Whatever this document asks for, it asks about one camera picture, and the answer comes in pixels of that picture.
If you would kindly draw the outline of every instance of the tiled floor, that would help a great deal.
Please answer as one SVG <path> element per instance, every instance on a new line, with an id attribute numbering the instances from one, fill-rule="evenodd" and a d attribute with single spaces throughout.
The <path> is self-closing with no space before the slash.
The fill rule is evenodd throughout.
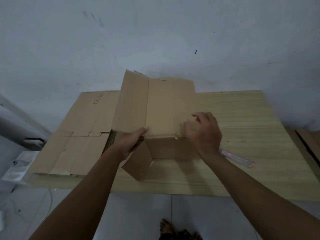
<path id="1" fill-rule="evenodd" d="M 13 193 L 0 193 L 6 229 L 0 240 L 27 240 L 50 212 L 70 193 L 66 189 L 18 186 Z M 320 203 L 295 202 L 320 218 Z M 261 239 L 231 198 L 163 195 L 148 193 L 112 193 L 102 215 L 94 240 L 158 239 L 159 222 L 171 220 L 175 226 L 195 230 L 206 239 Z"/>

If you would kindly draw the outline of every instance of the light wood tabletop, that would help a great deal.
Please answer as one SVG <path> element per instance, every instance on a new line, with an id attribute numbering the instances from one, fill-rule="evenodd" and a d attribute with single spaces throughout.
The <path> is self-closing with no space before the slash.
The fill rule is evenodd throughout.
<path id="1" fill-rule="evenodd" d="M 261 91 L 198 93 L 201 111 L 217 118 L 221 148 L 255 161 L 254 168 L 239 168 L 290 200 L 320 201 L 320 183 L 289 137 Z M 73 188 L 81 180 L 72 176 L 34 175 L 36 187 Z M 156 159 L 145 178 L 136 181 L 119 168 L 112 191 L 228 197 L 229 194 L 205 163 L 194 160 Z"/>

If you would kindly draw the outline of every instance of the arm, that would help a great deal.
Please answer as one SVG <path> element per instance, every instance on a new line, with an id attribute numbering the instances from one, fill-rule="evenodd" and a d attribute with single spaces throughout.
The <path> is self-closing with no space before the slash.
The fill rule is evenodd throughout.
<path id="1" fill-rule="evenodd" d="M 222 133 L 211 113 L 194 113 L 186 136 L 263 239 L 319 239 L 320 220 L 280 197 L 219 153 Z"/>
<path id="2" fill-rule="evenodd" d="M 53 210 L 29 240 L 93 239 L 122 160 L 139 145 L 147 128 L 123 135 Z"/>

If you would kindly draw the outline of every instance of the forearm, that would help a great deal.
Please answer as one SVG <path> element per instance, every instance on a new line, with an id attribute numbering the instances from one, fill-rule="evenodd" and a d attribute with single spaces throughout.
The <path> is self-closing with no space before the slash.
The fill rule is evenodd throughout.
<path id="1" fill-rule="evenodd" d="M 263 239 L 316 239 L 320 221 L 269 190 L 221 154 L 203 155 Z"/>
<path id="2" fill-rule="evenodd" d="M 92 239 L 105 209 L 120 157 L 118 149 L 110 147 L 30 240 Z"/>

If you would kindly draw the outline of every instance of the foot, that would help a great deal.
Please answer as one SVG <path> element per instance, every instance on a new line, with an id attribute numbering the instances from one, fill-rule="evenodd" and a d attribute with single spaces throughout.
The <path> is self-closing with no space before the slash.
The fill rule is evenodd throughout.
<path id="1" fill-rule="evenodd" d="M 193 238 L 194 240 L 203 240 L 202 236 L 198 232 L 194 233 Z"/>
<path id="2" fill-rule="evenodd" d="M 165 233 L 175 233 L 176 228 L 168 222 L 166 219 L 162 219 L 160 222 L 160 235 Z"/>

